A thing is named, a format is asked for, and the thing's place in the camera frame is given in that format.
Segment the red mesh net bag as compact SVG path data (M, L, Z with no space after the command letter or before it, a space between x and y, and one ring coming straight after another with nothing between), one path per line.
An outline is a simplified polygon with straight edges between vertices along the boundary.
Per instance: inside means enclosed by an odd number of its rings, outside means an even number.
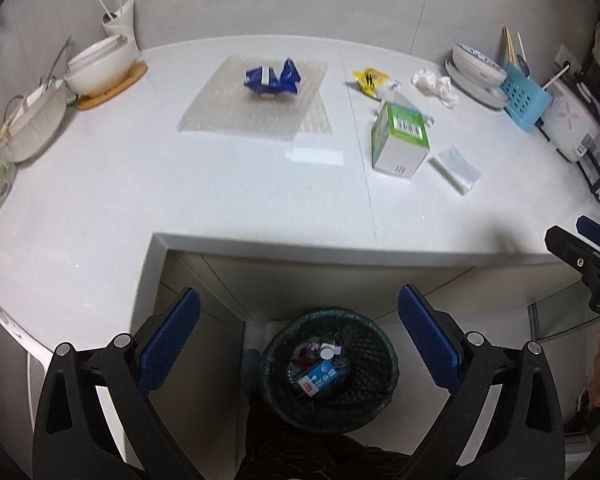
M321 359L320 344L318 342L308 341L294 350L291 363L299 370L307 370L315 365Z

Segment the blue white milk carton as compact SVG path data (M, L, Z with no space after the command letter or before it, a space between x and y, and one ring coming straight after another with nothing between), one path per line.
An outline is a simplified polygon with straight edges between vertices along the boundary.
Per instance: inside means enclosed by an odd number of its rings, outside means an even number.
M340 373L332 365L330 361L322 361L302 376L297 384L304 394L307 396L315 396L320 391L328 387Z

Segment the wooden round trivet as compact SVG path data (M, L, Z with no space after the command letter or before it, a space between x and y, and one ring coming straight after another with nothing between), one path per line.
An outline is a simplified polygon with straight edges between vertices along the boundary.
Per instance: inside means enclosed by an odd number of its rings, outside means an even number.
M148 65L144 61L135 62L129 70L129 73L126 77L116 84L114 87L109 89L108 91L100 94L99 96L80 96L79 99L76 100L76 109L83 112L84 110L92 110L99 105L102 105L125 90L128 90L132 87L133 84L136 84L137 81L140 80L148 71Z

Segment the blue patterned bowl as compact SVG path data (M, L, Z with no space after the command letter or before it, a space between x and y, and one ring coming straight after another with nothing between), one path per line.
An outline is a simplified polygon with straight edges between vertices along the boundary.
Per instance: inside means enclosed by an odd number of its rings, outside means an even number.
M466 44L453 47L452 60L461 74L486 90L499 87L507 77L504 68Z

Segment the black trash bin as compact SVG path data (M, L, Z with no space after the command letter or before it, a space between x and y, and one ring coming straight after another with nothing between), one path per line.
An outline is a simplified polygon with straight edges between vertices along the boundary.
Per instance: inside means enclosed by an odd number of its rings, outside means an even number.
M332 308L295 318L260 359L265 399L291 425L347 434L390 403L400 377L393 345L370 318Z

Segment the clear plastic zip bag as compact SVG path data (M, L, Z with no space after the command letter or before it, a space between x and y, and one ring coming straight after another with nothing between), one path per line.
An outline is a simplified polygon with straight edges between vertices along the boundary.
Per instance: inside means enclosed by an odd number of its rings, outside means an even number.
M460 195L468 194L481 178L480 171L455 146L434 155L430 162Z

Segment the white vase cup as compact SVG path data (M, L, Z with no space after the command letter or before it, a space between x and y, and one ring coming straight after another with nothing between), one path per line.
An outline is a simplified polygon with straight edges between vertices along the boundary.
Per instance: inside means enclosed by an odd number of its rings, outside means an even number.
M105 12L102 14L102 27L108 36L122 35L139 51L135 37L134 27L135 0L128 0L122 4L117 12Z

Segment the yellow white snack bag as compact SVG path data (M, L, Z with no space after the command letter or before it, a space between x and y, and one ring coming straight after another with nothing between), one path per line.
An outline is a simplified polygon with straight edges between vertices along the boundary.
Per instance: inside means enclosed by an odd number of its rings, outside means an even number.
M401 88L400 81L373 67L365 67L364 70L354 70L352 75L361 91L376 101L385 99L390 92Z

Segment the wooden chopsticks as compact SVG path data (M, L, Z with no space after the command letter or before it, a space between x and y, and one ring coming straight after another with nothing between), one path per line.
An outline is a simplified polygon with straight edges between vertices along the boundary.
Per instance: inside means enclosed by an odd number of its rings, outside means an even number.
M517 53L513 42L513 36L507 26L502 27L502 35L505 44L506 60L509 62L509 64L517 66Z

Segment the white tissue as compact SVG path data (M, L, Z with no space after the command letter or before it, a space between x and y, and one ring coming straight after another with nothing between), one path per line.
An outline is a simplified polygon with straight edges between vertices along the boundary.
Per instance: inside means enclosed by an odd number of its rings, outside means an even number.
M411 83L420 92L435 96L448 110L457 106L458 95L456 94L449 76L439 76L428 68L423 68L414 73Z

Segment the green white medicine box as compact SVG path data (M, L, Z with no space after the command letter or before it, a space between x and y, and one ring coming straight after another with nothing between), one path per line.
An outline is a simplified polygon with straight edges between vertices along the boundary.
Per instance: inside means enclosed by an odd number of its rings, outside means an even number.
M429 152L425 115L400 92L387 92L372 127L373 170L411 180Z

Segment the white pill bottle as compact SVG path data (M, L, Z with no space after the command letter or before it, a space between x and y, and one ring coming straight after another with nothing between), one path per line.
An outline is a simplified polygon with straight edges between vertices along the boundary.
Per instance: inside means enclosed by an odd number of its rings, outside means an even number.
M340 356L341 347L336 344L331 344L330 342L323 342L320 345L320 357L322 360L330 361L335 356Z

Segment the white straw in holder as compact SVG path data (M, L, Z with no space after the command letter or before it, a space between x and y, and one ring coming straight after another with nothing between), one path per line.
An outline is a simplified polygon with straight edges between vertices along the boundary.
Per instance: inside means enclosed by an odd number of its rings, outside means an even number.
M544 84L544 86L542 87L543 91L546 91L548 88L550 88L550 86L552 86L556 81L558 81L560 78L562 78L562 75L565 75L565 73L568 73L570 71L570 64L566 64L557 74L555 74L552 78L550 78L549 81L547 81L546 84Z

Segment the blue snack wrapper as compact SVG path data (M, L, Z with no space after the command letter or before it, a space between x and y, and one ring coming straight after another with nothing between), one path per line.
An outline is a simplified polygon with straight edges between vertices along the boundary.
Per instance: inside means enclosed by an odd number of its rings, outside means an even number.
M272 66L262 65L245 72L244 86L261 98L275 98L281 93L298 93L298 85L302 78L296 64L287 58L279 74Z

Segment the bubble wrap sheet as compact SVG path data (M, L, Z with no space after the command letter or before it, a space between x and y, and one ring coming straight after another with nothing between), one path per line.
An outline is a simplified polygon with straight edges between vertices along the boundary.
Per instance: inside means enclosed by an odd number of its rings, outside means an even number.
M245 72L262 65L279 74L286 60L232 54L211 75L178 122L180 131L237 134L291 141L299 133L331 134L332 125L320 88L325 62L294 62L302 78L298 93L261 98L244 86Z

